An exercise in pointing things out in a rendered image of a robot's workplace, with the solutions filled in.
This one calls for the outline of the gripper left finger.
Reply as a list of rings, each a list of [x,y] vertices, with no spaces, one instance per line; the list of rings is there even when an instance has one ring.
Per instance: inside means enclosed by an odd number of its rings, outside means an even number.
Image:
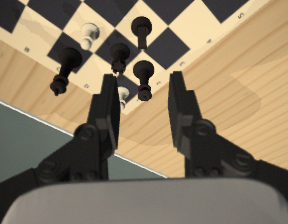
[[[97,107],[98,106],[98,107]],[[104,74],[100,94],[93,94],[87,122],[73,139],[30,168],[0,182],[0,224],[25,192],[67,181],[109,180],[108,158],[118,150],[121,105],[116,75]]]

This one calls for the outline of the chessboard with cream and black squares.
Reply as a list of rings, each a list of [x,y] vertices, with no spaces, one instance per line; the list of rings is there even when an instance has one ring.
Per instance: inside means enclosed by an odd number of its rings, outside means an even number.
[[[59,74],[59,53],[72,47],[82,64],[68,79],[89,92],[100,94],[103,75],[116,75],[117,85],[129,90],[128,114],[143,101],[138,99],[140,81],[133,66],[150,61],[155,72],[149,83],[153,94],[169,81],[170,73],[182,71],[269,0],[0,0],[0,40]],[[132,21],[147,17],[152,31],[147,50],[138,50]],[[81,47],[81,29],[95,24],[100,36],[89,50]],[[111,70],[111,47],[126,44],[130,56],[126,71]]]

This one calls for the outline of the white pawn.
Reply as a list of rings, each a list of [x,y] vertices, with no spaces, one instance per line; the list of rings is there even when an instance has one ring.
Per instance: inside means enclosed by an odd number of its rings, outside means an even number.
[[[124,110],[126,104],[125,98],[129,96],[129,90],[124,86],[119,86],[118,92],[119,92],[121,110]]]
[[[82,39],[81,39],[81,47],[84,50],[89,50],[93,41],[96,41],[100,36],[99,28],[93,23],[86,23],[82,26],[81,29]]]

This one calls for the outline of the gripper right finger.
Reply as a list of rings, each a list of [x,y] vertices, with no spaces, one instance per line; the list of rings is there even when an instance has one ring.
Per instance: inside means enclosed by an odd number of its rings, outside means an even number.
[[[182,71],[170,73],[168,113],[173,147],[184,155],[184,177],[252,178],[274,186],[288,202],[288,170],[254,159],[217,134],[214,123],[202,118],[195,91],[186,89]]]

